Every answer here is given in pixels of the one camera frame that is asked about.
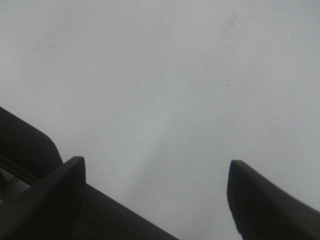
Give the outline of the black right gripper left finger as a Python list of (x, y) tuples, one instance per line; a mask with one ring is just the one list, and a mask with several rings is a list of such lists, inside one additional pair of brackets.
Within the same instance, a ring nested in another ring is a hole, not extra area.
[(0, 205), (2, 240), (69, 240), (86, 185), (83, 157), (75, 156)]

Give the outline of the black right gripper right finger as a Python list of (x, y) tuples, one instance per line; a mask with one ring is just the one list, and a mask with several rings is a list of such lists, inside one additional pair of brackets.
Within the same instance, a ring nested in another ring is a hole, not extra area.
[(244, 240), (318, 240), (320, 213), (273, 184), (242, 160), (232, 160), (227, 202)]

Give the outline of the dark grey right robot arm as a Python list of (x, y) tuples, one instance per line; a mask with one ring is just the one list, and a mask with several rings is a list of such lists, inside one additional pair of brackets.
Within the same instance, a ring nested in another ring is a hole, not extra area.
[[(53, 141), (0, 111), (0, 167), (28, 184), (0, 205), (3, 240), (171, 240), (173, 236), (86, 182), (85, 159), (63, 162)], [(317, 240), (320, 213), (241, 160), (232, 160), (227, 201), (244, 240)]]

